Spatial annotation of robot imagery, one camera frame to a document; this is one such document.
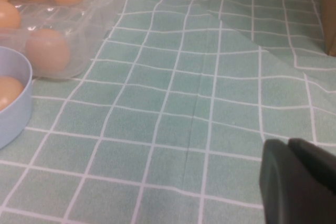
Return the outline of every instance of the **table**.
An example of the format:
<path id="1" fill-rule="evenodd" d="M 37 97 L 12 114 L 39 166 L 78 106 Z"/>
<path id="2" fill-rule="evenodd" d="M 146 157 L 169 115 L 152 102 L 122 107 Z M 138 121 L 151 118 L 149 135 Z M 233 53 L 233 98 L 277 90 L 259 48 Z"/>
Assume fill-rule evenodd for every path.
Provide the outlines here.
<path id="1" fill-rule="evenodd" d="M 0 223 L 263 223 L 263 142 L 336 153 L 318 0 L 126 0 L 88 68 L 36 79 Z"/>

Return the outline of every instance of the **clear plastic container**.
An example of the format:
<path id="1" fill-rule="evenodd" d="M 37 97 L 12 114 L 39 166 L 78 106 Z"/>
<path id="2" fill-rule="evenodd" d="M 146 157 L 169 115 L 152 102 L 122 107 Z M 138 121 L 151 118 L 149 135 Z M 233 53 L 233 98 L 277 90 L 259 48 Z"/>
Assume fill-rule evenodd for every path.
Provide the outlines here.
<path id="1" fill-rule="evenodd" d="M 62 33 L 70 47 L 70 61 L 61 72 L 35 69 L 37 77 L 70 78 L 80 74 L 101 45 L 124 0 L 83 0 L 72 6 L 61 6 L 53 0 L 41 2 L 10 0 L 22 18 L 20 29 L 0 31 L 0 46 L 15 49 L 25 55 L 30 33 L 50 28 Z"/>

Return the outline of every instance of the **green tile pattern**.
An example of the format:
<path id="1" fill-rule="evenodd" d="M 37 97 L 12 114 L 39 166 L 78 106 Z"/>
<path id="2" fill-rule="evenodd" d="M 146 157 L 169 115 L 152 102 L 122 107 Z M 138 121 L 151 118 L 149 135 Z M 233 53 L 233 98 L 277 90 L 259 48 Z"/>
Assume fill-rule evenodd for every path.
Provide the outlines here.
<path id="1" fill-rule="evenodd" d="M 34 80 L 0 223 L 264 223 L 265 139 L 336 153 L 318 0 L 126 0 L 71 80 Z"/>

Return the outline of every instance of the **cardboard box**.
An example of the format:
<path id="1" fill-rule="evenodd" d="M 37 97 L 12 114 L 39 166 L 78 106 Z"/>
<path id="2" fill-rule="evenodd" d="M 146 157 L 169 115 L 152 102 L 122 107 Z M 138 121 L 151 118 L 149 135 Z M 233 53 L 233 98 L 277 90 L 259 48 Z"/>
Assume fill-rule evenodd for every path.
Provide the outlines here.
<path id="1" fill-rule="evenodd" d="M 326 53 L 336 56 L 336 0 L 320 0 Z"/>

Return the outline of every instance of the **black object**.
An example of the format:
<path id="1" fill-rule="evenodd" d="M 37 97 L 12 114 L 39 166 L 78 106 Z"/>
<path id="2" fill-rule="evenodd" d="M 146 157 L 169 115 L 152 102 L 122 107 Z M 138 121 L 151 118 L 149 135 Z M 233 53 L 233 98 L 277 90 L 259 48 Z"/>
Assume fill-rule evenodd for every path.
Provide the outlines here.
<path id="1" fill-rule="evenodd" d="M 266 224 L 336 223 L 336 157 L 302 139 L 264 144 L 260 190 Z"/>

